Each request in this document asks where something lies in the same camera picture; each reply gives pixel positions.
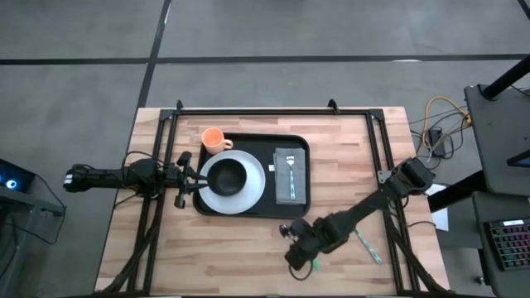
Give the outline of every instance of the orange mug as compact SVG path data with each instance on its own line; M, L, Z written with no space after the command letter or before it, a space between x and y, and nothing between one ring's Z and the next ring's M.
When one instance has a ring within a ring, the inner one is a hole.
M232 141L226 140L223 132L217 127L206 129L202 133L200 140L205 145L206 151L212 155L221 153L224 149L232 149L234 147Z

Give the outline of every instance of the yellow cable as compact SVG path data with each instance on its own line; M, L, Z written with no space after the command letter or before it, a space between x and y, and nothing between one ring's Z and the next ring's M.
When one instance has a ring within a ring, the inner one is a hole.
M431 100L429 100L429 102L427 103L427 106L425 107L425 122L423 124L423 132L422 132L422 144L428 150L431 150L431 145L428 144L427 141L426 141L427 127L429 126L429 108L431 107L431 103L434 103L438 99L445 100L446 102L452 104L453 107L455 107L455 109L457 109L462 114L462 117L465 118L465 122L466 122L466 126L463 127L463 128L468 128L469 126L471 126L470 113L464 111L454 101L450 100L449 98L447 98L445 96L436 96L436 97L432 98ZM456 128L452 132L449 132L449 133L456 132L458 129L460 129L460 128Z

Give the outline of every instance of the concrete floor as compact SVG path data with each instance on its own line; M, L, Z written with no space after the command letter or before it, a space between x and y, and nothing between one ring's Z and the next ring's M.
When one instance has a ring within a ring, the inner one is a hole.
M3 0L0 60L148 57L162 3ZM182 0L173 1L166 24L160 56L530 51L530 21L515 0ZM342 106L404 106L413 121L423 118L428 99L444 95L464 105L464 86L487 84L516 62L158 65L147 106L172 107L177 99L199 107L323 106L335 99ZM92 291L115 191L67 194L63 175L73 163L119 167L145 72L145 65L0 66L0 157L44 176L68 205L59 242L32 241L20 296ZM528 85L530 79L519 83ZM435 103L431 113L448 109ZM438 182L480 169L471 129L464 138L435 170ZM480 268L472 252L442 243L442 253L453 290L491 294L473 284Z

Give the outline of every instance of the wooden tabletop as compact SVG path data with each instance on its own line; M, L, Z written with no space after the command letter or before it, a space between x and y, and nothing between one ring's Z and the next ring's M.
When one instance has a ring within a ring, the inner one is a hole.
M415 156L404 108L383 108L395 163ZM129 151L151 153L157 129L158 108L141 108ZM347 209L377 189L364 116L193 116L179 117L172 159L183 151L193 154L196 169L200 134L208 127L225 132L296 134L311 147L311 209L305 219ZM161 156L166 144L162 143ZM380 155L383 156L379 142ZM128 162L142 156L130 156ZM199 214L191 196L187 207L173 206L176 190L166 194L158 241L152 295L368 295L395 294L383 216L376 212L361 221L358 230L383 260L378 265L352 234L329 255L317 258L320 270L306 281L294 280L283 255L290 241L281 237L279 224L287 220L213 217ZM120 190L118 200L133 193ZM119 205L113 213L96 290L106 287L133 252L141 199ZM409 224L432 221L424 197L411 197L406 210ZM449 288L435 229L418 224L409 229L412 248L423 266ZM138 285L143 281L141 262ZM400 254L406 284L407 269Z

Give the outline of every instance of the white paper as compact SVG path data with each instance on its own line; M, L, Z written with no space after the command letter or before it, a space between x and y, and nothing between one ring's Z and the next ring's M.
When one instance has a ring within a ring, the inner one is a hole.
M433 184L430 189L425 191L426 195L433 195L438 191L444 190L444 185ZM441 231L449 231L449 216L447 215L447 208L436 211L432 214L432 221L436 225L436 229Z

